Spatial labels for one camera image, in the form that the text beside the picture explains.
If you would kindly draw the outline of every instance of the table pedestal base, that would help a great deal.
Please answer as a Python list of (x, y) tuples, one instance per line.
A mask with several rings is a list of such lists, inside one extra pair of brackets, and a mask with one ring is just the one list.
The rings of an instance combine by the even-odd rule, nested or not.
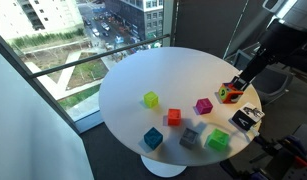
[(181, 172), (183, 172), (186, 168), (186, 166), (177, 166), (177, 165), (171, 165), (171, 164), (165, 164), (161, 162), (157, 162), (151, 159), (148, 159), (144, 156), (141, 156), (142, 162), (145, 165), (145, 167), (153, 174), (169, 178), (179, 175)]

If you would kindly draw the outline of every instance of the gray cube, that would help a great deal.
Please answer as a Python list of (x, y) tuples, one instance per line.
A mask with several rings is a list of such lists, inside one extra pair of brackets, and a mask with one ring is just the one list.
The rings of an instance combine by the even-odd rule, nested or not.
[(192, 149), (196, 142), (197, 136), (197, 132), (193, 131), (192, 129), (186, 128), (180, 140), (180, 144), (188, 149)]

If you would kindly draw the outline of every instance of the green cube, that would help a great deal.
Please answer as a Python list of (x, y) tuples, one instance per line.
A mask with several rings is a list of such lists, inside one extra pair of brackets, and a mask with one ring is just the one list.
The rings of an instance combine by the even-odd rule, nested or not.
[(229, 135), (215, 128), (207, 137), (204, 147), (208, 145), (217, 151), (223, 151), (226, 148), (228, 141)]
[(159, 97), (153, 91), (150, 91), (144, 95), (144, 103), (147, 107), (152, 108), (159, 103)]

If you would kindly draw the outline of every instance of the round white table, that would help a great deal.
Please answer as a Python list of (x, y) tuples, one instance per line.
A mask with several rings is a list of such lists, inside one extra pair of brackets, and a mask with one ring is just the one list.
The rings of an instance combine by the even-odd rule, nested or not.
[[(222, 59), (193, 49), (163, 47), (141, 51), (123, 59), (105, 76), (99, 92), (100, 111), (113, 135), (140, 154), (152, 173), (172, 177), (186, 166), (228, 159), (253, 140), (251, 132), (242, 132), (229, 121), (247, 102), (261, 110), (253, 86), (235, 104), (223, 104), (217, 95), (221, 84), (230, 82), (237, 73), (237, 69)], [(150, 91), (159, 97), (159, 104), (153, 108), (146, 107), (143, 100)], [(209, 114), (199, 115), (195, 105), (203, 98), (211, 101), (213, 109)], [(180, 126), (167, 125), (169, 108), (181, 109)], [(152, 127), (163, 135), (155, 150), (144, 142), (144, 134)], [(199, 133), (191, 150), (179, 144), (186, 128)], [(214, 128), (229, 134), (224, 151), (204, 147)]]

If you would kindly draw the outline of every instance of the red cube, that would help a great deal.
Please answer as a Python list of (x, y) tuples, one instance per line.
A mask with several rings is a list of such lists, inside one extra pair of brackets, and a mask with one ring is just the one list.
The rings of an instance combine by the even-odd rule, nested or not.
[(195, 107), (200, 114), (206, 114), (212, 111), (213, 105), (208, 98), (205, 98), (197, 100)]
[(180, 109), (169, 109), (167, 115), (167, 123), (169, 126), (178, 126), (181, 124), (181, 110)]

